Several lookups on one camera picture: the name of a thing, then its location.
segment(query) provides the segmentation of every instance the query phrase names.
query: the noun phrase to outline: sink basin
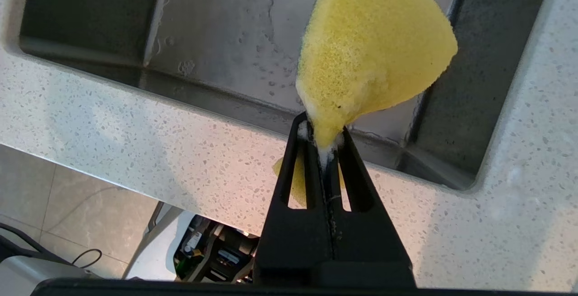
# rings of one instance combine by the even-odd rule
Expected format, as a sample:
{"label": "sink basin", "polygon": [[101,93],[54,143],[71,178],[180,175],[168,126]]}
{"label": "sink basin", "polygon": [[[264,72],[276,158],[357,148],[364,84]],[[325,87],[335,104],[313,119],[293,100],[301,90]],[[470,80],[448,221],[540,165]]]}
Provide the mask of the sink basin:
{"label": "sink basin", "polygon": [[[23,51],[287,134],[316,0],[27,0]],[[364,160],[467,189],[541,0],[435,0],[460,51],[430,90],[361,117]]]}

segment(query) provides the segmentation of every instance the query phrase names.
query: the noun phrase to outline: water droplet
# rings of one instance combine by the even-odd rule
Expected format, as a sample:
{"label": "water droplet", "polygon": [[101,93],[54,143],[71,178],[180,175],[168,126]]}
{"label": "water droplet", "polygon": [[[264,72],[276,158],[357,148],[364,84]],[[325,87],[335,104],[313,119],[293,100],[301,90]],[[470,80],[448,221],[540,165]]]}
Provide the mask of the water droplet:
{"label": "water droplet", "polygon": [[155,45],[157,45],[157,53],[156,55],[159,55],[161,53],[161,39],[157,38],[157,41],[155,42]]}
{"label": "water droplet", "polygon": [[192,60],[182,61],[179,63],[179,74],[182,76],[190,76],[195,69],[195,63]]}
{"label": "water droplet", "polygon": [[165,38],[165,44],[168,47],[172,47],[173,45],[175,45],[175,38],[172,36],[167,36],[167,38]]}

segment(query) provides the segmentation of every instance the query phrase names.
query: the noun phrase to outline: speckled countertop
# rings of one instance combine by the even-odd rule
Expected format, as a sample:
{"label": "speckled countertop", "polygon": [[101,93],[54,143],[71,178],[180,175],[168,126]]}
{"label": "speckled countertop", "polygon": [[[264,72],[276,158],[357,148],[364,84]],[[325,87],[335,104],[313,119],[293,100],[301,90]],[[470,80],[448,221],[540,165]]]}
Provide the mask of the speckled countertop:
{"label": "speckled countertop", "polygon": [[[0,143],[259,232],[283,137],[23,54],[0,0]],[[421,287],[578,279],[578,0],[545,0],[468,193],[369,168]]]}

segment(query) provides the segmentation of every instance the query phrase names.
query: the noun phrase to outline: sponge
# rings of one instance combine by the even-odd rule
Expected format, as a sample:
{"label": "sponge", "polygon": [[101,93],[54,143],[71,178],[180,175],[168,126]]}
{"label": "sponge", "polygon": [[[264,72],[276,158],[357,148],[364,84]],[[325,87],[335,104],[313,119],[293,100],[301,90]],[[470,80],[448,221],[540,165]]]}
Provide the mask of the sponge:
{"label": "sponge", "polygon": [[456,51],[434,0],[317,0],[296,87],[318,148],[360,115],[428,88]]}

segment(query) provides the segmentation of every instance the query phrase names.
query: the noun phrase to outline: stainless steel sink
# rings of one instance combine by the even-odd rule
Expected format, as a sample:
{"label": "stainless steel sink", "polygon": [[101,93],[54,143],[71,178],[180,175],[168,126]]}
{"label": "stainless steel sink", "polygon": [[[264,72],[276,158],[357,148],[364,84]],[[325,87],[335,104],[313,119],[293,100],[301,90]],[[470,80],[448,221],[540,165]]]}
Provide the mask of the stainless steel sink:
{"label": "stainless steel sink", "polygon": [[[315,1],[28,0],[21,47],[39,57],[287,134],[293,117],[303,111],[295,90],[295,76],[301,37]],[[470,33],[471,26],[475,25],[460,29],[462,13],[458,12],[458,6],[466,6],[468,1],[436,0],[451,20],[457,20],[461,54],[468,47],[461,44],[460,30]],[[471,1],[474,6],[467,10],[467,16],[482,19],[484,14],[475,14],[475,4],[480,2]],[[541,0],[520,1],[526,6],[524,15],[530,14],[533,22]],[[508,7],[517,8],[521,13],[520,6],[511,1]],[[487,6],[477,9],[482,13],[492,12]],[[522,33],[518,35],[522,39],[516,42],[519,51],[514,54],[522,53],[530,28],[531,23],[522,30],[513,28]],[[478,41],[466,43],[475,47],[488,41],[480,35]],[[356,121],[353,132],[361,155],[388,168],[466,189],[479,168],[480,153],[483,155],[487,148],[519,54],[507,57],[508,71],[502,80],[506,84],[500,86],[500,99],[492,106],[495,116],[483,123],[471,124],[483,126],[475,128],[484,132],[482,138],[471,133],[473,139],[481,141],[480,148],[469,150],[468,141],[463,141],[465,147],[454,148],[453,154],[432,148],[438,146],[440,139],[436,125],[453,128],[460,125],[451,121],[444,123],[444,119],[436,119],[434,125],[430,125],[432,121],[428,119],[445,114],[445,109],[432,114],[430,102],[424,101],[433,101],[432,109],[435,109],[436,100],[456,98],[456,92],[442,89],[436,94],[434,87],[426,95]],[[452,67],[468,67],[463,65],[471,63],[471,59],[466,58],[464,62]],[[504,65],[484,67],[491,72]],[[443,76],[440,79],[446,86],[456,80],[451,71],[449,79]],[[455,86],[468,90],[467,85]],[[483,93],[479,96],[481,103],[485,102],[487,96]],[[469,116],[465,111],[460,118]],[[463,166],[455,154],[464,154],[473,164],[478,164]]]}

